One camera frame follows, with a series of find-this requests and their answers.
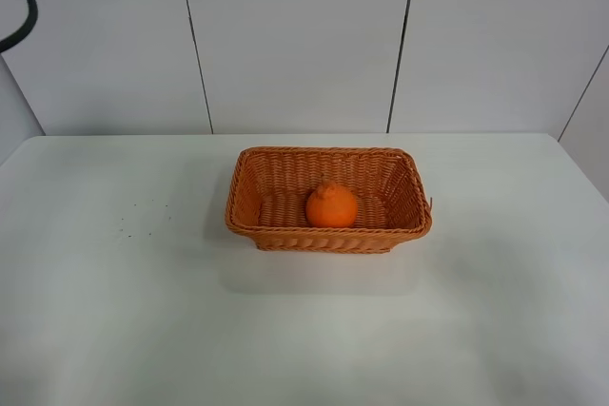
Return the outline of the orange fruit with stem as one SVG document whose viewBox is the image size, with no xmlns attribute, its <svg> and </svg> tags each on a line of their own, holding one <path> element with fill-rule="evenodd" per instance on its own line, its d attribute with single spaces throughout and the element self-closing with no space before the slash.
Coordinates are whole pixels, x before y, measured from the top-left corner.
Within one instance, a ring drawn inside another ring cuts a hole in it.
<svg viewBox="0 0 609 406">
<path fill-rule="evenodd" d="M 305 204 L 309 224 L 318 228 L 348 228 L 358 215 L 355 195 L 344 185 L 322 177 Z"/>
</svg>

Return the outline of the orange woven wicker basket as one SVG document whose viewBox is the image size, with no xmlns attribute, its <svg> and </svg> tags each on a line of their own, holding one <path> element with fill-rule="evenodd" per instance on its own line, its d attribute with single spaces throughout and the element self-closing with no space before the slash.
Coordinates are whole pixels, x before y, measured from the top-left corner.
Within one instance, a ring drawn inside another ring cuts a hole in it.
<svg viewBox="0 0 609 406">
<path fill-rule="evenodd" d="M 378 254 L 426 235 L 432 216 L 401 149 L 260 146 L 238 158 L 225 222 L 260 250 Z"/>
</svg>

